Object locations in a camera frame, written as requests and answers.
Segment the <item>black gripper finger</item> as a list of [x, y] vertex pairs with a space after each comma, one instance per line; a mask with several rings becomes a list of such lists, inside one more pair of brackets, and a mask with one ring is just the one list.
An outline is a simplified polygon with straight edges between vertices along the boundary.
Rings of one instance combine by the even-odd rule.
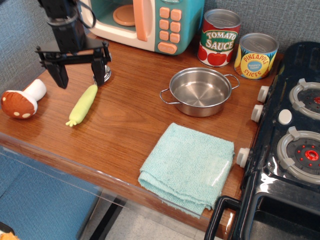
[[60, 62], [51, 62], [51, 61], [45, 61], [45, 68], [55, 81], [58, 87], [62, 89], [66, 89], [69, 77], [67, 74], [67, 70], [64, 64]]
[[105, 64], [102, 59], [94, 59], [91, 64], [93, 78], [98, 87], [101, 87], [105, 82]]

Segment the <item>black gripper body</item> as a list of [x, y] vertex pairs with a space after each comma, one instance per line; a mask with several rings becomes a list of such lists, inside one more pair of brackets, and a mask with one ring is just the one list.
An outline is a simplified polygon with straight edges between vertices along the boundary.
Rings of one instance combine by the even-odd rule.
[[101, 60], [102, 65], [107, 65], [112, 60], [109, 43], [87, 37], [78, 14], [63, 18], [47, 17], [46, 22], [55, 40], [36, 47], [44, 68], [93, 63], [94, 60]]

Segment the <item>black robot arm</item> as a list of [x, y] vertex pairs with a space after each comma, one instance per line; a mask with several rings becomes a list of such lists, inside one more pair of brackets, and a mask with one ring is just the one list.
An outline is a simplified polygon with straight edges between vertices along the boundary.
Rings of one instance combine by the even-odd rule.
[[109, 43], [92, 39], [85, 28], [96, 24], [93, 15], [91, 26], [83, 22], [78, 5], [90, 9], [77, 0], [40, 0], [55, 40], [36, 47], [41, 65], [49, 72], [56, 84], [65, 89], [68, 85], [66, 65], [91, 64], [93, 80], [100, 87], [109, 79], [107, 64], [112, 61]]

